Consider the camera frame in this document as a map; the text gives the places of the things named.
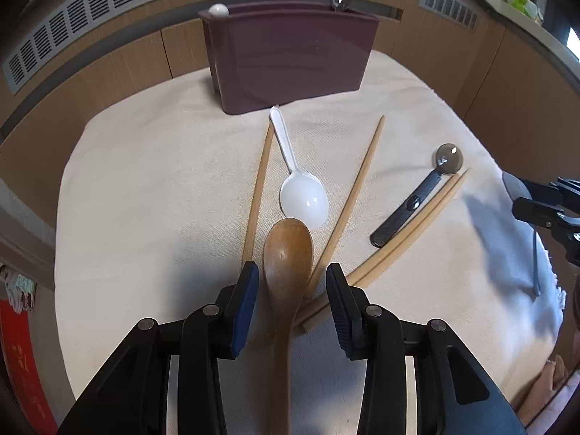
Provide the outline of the wooden spoon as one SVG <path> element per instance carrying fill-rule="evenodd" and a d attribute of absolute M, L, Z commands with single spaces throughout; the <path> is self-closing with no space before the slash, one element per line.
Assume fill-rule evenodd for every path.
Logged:
<path fill-rule="evenodd" d="M 270 229 L 264 247 L 264 273 L 273 326 L 271 434 L 290 432 L 291 336 L 311 267 L 312 238 L 307 226 L 297 219 L 278 221 Z"/>

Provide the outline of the white plastic spoon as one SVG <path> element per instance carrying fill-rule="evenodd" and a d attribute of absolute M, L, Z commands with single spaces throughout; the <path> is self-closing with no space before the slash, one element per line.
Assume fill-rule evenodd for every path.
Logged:
<path fill-rule="evenodd" d="M 315 230 L 323 226 L 328 217 L 326 189 L 316 176 L 298 167 L 285 120 L 278 106 L 269 109 L 269 120 L 289 172 L 279 191 L 281 210 L 287 218 L 298 219 L 310 230 Z"/>

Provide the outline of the small white ball-end scoop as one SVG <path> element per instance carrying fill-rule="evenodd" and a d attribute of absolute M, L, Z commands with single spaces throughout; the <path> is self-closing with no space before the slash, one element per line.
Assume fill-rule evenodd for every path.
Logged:
<path fill-rule="evenodd" d="M 207 12 L 214 19 L 224 19 L 230 15 L 229 8 L 223 3 L 215 3 L 211 5 Z"/>

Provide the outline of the cream table cloth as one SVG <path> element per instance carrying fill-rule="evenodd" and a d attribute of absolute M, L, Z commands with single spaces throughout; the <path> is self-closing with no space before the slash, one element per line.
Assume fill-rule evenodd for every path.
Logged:
<path fill-rule="evenodd" d="M 513 218 L 496 161 L 425 83 L 381 53 L 360 90 L 303 100 L 282 110 L 299 166 L 323 182 L 326 224 L 307 233 L 283 218 L 287 169 L 278 150 L 266 169 L 254 261 L 260 298 L 250 341 L 221 365 L 232 433 L 268 431 L 280 399 L 271 363 L 271 311 L 307 278 L 338 220 L 363 158 L 373 158 L 333 253 L 344 271 L 370 259 L 370 233 L 432 170 L 446 142 L 467 173 L 455 196 L 367 288 L 369 300 L 418 323 L 443 319 L 507 398 L 540 372 L 562 311 L 555 278 L 530 227 Z M 87 123 L 59 195 L 56 316 L 75 394 L 87 387 L 145 317 L 187 317 L 234 283 L 243 263 L 268 112 L 225 114 L 206 71 L 127 98 Z"/>

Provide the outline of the green items on counter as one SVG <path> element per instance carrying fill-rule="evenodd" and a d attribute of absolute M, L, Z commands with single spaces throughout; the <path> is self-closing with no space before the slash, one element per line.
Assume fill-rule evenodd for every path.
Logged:
<path fill-rule="evenodd" d="M 544 22 L 544 16 L 541 9 L 532 0 L 506 0 L 506 2 L 509 6 L 538 24 Z"/>

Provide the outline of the slippers on floor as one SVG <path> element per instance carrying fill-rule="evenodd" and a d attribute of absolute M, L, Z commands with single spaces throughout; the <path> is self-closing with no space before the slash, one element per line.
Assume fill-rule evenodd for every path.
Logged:
<path fill-rule="evenodd" d="M 17 314 L 34 309 L 36 283 L 21 273 L 2 264 L 0 267 L 1 290 L 5 293 L 8 303 Z"/>

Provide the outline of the small grey vent grille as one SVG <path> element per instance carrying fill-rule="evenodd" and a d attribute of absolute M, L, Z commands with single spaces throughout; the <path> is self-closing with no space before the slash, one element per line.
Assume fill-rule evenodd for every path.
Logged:
<path fill-rule="evenodd" d="M 419 6 L 473 32 L 478 25 L 478 14 L 462 0 L 420 0 Z"/>

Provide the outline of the maroon plastic utensil holder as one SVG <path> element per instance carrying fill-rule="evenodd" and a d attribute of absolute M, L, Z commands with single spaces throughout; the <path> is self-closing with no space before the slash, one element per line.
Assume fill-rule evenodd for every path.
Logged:
<path fill-rule="evenodd" d="M 378 19 L 322 3 L 235 4 L 204 10 L 207 60 L 223 111 L 240 115 L 360 88 Z"/>

